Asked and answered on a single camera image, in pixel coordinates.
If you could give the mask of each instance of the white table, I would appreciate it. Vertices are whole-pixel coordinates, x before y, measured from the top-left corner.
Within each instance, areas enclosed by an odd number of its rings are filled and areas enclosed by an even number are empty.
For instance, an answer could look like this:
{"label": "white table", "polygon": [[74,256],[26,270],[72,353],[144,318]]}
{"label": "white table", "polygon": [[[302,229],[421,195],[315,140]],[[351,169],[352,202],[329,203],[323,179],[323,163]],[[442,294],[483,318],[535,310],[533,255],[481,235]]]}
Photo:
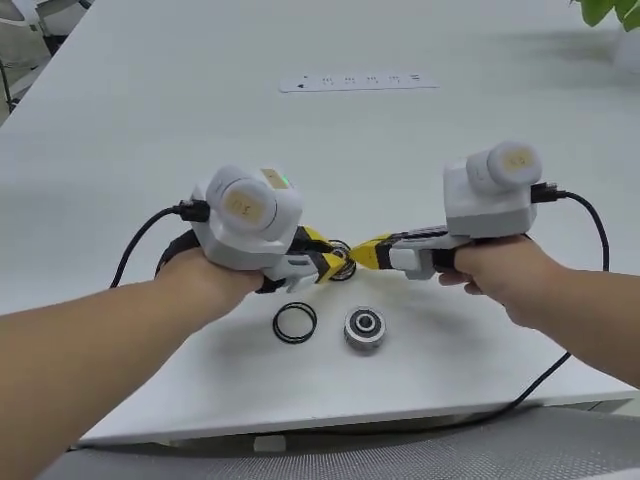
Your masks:
{"label": "white table", "polygon": [[[282,167],[304,194],[304,222],[357,243],[440,223],[443,163],[506,138],[532,142],[546,179],[593,201],[612,269],[640,274],[631,208],[640,200],[640,77],[603,57],[612,24],[591,31],[558,0],[183,3],[98,2],[0,131],[3,312],[105,288],[141,223],[224,163]],[[278,93],[291,75],[389,69],[428,71],[442,88]],[[124,281],[150,278],[184,229],[176,220],[154,227]],[[598,237],[580,207],[542,206],[533,234],[567,264],[599,267]],[[300,346],[271,331],[273,313],[293,299],[319,315]],[[344,315],[359,304],[388,322],[385,345],[368,358],[342,338]],[[561,353],[489,300],[361,272],[346,285],[248,299],[85,440],[490,410]],[[571,360],[532,400],[631,392]]]}

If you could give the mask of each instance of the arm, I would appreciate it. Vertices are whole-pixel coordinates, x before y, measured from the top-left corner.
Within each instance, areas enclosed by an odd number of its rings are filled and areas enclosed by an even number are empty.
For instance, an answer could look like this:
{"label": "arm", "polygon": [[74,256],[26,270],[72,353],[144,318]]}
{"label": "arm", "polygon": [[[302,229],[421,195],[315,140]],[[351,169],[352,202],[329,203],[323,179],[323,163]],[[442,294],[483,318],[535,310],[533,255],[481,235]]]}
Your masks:
{"label": "arm", "polygon": [[468,293],[498,301],[515,323],[640,386],[640,277],[568,269],[524,237],[460,249],[456,268],[463,274],[440,283],[467,283]]}
{"label": "arm", "polygon": [[585,363],[640,387],[640,278],[565,270],[554,283],[536,328]]}
{"label": "arm", "polygon": [[0,317],[3,478],[33,478],[259,286],[192,250],[157,280]]}

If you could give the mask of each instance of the o-ring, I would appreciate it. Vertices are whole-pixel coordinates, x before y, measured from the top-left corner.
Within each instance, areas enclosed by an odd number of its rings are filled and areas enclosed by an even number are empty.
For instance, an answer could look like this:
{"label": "o-ring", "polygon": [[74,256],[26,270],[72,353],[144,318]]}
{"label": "o-ring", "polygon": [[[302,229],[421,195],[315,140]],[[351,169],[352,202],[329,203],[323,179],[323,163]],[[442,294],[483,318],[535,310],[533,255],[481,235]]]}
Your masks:
{"label": "o-ring", "polygon": [[[287,335],[286,333],[284,333],[280,329],[278,320],[280,319],[280,315],[283,312],[286,312],[287,310],[301,310],[304,313],[306,313],[307,316],[311,319],[311,330],[309,330],[304,335],[300,335],[299,337],[293,337],[291,335]],[[288,343],[291,345],[298,345],[300,343],[306,342],[313,336],[314,332],[316,331],[316,327],[318,326],[318,315],[316,314],[316,311],[313,309],[313,307],[307,303],[291,302],[280,307],[280,310],[278,310],[273,317],[272,325],[273,325],[273,333],[281,342]]]}

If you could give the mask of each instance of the person's right hand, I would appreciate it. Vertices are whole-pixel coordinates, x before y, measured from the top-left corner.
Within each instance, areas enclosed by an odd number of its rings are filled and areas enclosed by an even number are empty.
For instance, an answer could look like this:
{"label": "person's right hand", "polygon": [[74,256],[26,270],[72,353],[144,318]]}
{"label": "person's right hand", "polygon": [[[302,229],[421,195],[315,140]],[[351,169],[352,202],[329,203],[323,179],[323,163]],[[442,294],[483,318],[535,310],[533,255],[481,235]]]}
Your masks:
{"label": "person's right hand", "polygon": [[464,283],[467,293],[491,297],[504,305],[515,323],[530,328],[543,320],[536,318],[538,302],[566,270],[522,236],[462,247],[455,267],[460,273],[443,273],[442,285]]}

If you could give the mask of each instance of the forearm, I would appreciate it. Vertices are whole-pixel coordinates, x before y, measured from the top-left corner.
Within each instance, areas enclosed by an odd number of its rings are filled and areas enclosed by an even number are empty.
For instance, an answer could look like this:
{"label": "forearm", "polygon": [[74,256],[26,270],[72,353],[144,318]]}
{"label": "forearm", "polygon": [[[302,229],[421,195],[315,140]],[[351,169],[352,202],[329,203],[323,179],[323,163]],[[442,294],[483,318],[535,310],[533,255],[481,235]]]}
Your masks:
{"label": "forearm", "polygon": [[201,312],[164,287],[134,284],[0,317],[3,478],[32,478],[189,336]]}
{"label": "forearm", "polygon": [[537,328],[580,360],[640,387],[640,278],[565,270],[537,301]]}

